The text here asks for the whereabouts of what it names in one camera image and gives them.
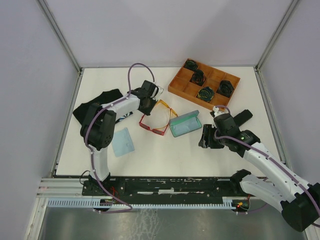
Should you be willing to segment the orange sunglasses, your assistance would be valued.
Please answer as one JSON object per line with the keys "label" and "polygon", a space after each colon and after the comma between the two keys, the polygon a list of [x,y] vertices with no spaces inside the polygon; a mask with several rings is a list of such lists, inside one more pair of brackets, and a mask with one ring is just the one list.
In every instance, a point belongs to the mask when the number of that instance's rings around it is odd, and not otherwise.
{"label": "orange sunglasses", "polygon": [[170,107],[165,101],[158,100],[155,104],[150,115],[153,119],[157,120],[170,120],[172,118],[178,117],[178,114],[172,107]]}

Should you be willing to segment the grey-blue glasses case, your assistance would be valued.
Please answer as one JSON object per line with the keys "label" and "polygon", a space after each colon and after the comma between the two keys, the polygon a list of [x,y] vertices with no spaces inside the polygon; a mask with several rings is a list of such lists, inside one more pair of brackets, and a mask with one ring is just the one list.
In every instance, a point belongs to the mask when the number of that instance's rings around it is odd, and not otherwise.
{"label": "grey-blue glasses case", "polygon": [[169,128],[174,138],[196,131],[202,127],[198,119],[198,110],[175,117],[169,121]]}

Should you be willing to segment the red sunglasses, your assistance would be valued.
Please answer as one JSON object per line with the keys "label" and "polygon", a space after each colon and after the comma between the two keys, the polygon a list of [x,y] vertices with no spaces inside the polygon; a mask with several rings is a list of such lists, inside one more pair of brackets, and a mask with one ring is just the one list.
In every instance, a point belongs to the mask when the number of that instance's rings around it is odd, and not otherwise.
{"label": "red sunglasses", "polygon": [[169,123],[167,123],[164,127],[158,127],[158,128],[150,128],[150,126],[146,125],[143,123],[144,118],[146,117],[146,115],[144,114],[140,121],[138,122],[139,126],[147,131],[150,131],[154,134],[157,134],[159,136],[164,136],[168,127],[169,127]]}

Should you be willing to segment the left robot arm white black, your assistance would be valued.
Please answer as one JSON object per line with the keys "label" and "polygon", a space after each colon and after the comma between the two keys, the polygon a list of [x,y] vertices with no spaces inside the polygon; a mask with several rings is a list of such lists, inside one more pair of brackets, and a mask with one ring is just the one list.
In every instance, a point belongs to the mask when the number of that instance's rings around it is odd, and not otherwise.
{"label": "left robot arm white black", "polygon": [[145,80],[141,87],[130,90],[125,96],[106,104],[93,103],[87,110],[80,135],[90,155],[90,176],[96,181],[93,189],[106,195],[111,183],[108,168],[108,146],[112,142],[116,121],[136,110],[149,116],[164,89]]}

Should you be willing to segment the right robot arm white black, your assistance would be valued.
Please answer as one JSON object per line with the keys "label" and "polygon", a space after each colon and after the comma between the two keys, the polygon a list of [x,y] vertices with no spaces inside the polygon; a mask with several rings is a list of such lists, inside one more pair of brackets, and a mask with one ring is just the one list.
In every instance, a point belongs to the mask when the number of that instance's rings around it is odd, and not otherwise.
{"label": "right robot arm white black", "polygon": [[210,149],[227,147],[237,153],[267,178],[256,177],[250,171],[237,171],[229,183],[231,193],[258,197],[278,210],[286,223],[298,232],[315,226],[320,218],[320,185],[301,178],[274,157],[250,130],[240,130],[237,118],[219,108],[211,111],[213,124],[203,126],[199,146]]}

